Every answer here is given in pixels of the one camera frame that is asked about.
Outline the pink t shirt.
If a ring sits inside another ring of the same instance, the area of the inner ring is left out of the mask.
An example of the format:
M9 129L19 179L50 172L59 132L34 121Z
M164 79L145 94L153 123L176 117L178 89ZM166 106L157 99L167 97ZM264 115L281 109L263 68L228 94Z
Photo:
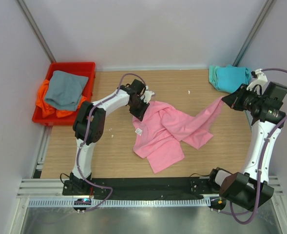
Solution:
M200 149L213 137L210 127L222 108L222 99L218 98L196 116L190 116L168 103L152 101L142 121L132 119L136 133L133 151L148 160L154 173L159 173L184 159L181 142Z

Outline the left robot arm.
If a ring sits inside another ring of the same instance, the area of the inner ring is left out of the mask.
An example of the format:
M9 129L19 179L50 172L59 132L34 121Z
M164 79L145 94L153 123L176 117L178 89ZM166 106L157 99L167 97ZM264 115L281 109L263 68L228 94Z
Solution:
M120 107L129 106L130 114L142 121L154 95L142 79L134 79L131 84L119 84L112 94L101 100L82 103L73 124L77 142L75 165L63 183L63 195L85 195L93 187L92 157L103 135L106 117Z

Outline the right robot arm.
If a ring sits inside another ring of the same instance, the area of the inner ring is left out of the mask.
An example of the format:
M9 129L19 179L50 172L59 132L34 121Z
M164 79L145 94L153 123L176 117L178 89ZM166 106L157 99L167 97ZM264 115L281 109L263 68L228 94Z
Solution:
M252 115L251 142L243 169L233 174L219 167L213 169L207 180L209 191L249 211L273 196L274 188L268 185L268 169L282 128L278 123L286 116L280 111L286 94L286 86L270 82L263 94L242 84L222 98L230 108L249 111Z

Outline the teal folded t shirt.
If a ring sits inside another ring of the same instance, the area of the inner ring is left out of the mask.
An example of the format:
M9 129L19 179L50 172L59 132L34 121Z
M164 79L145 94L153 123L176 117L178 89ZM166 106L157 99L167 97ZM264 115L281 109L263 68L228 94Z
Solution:
M209 67L209 83L220 92L233 93L241 84L249 84L250 80L251 70L247 67Z

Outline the grey t shirt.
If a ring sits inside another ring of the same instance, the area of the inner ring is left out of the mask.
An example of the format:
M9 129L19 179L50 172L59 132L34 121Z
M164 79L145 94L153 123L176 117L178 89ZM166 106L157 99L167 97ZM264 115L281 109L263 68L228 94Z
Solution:
M54 71L44 101L57 110L76 111L87 82L85 76Z

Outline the orange t shirt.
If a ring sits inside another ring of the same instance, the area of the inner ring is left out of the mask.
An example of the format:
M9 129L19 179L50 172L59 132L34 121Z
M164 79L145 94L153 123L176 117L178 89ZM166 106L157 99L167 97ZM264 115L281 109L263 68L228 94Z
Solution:
M37 94L36 106L41 109L41 117L45 118L52 114L56 114L57 118L67 117L74 113L74 111L58 110L45 102L44 98L49 88L49 80L45 80L40 86Z

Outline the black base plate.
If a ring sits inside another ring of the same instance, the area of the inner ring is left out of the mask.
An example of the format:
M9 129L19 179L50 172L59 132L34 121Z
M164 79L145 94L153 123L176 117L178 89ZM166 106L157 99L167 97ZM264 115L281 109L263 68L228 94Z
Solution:
M104 199L112 187L111 200L192 200L203 195L219 194L220 186L208 177L146 177L146 178L93 178L91 186L82 181L80 185L64 181L63 195L89 195Z

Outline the right corner metal post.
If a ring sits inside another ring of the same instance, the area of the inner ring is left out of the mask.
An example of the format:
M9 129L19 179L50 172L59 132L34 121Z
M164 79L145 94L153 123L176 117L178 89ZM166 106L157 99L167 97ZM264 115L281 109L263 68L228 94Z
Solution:
M233 66L237 67L240 65L242 59L244 58L246 52L248 51L249 47L251 46L252 42L256 38L258 32L260 31L263 23L265 22L266 18L270 14L272 8L274 7L276 0L266 0L263 7L261 8L260 13L258 14L252 28L250 29L246 39L244 40L238 55L236 56Z

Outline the corner metal post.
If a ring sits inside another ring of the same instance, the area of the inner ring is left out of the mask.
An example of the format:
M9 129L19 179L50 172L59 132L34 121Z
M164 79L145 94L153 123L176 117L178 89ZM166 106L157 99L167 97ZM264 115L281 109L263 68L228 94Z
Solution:
M244 58L246 52L248 51L249 47L251 46L252 42L256 38L258 32L260 31L263 23L265 22L266 18L270 14L272 8L274 7L276 0L266 0L263 7L261 8L260 13L258 14L252 28L250 29L246 39L244 40L238 55L236 56L233 66L237 67L240 65L242 59Z
M33 31L35 37L37 38L40 46L42 47L44 53L46 54L47 58L51 63L56 62L56 59L49 48L43 34L41 33L31 11L29 10L28 6L26 5L24 0L16 0L17 5L19 6L22 14L24 15L26 21L28 22L31 30Z

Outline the left corner metal post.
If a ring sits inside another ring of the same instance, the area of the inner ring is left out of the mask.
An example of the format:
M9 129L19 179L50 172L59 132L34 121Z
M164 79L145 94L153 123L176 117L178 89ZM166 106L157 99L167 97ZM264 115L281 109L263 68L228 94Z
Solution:
M31 30L33 31L35 37L37 38L40 46L42 47L44 53L46 54L47 58L51 63L56 62L56 59L49 48L43 34L41 33L31 11L29 10L28 6L26 5L24 0L16 0L17 5L19 6L22 14L24 15L26 21L28 22Z

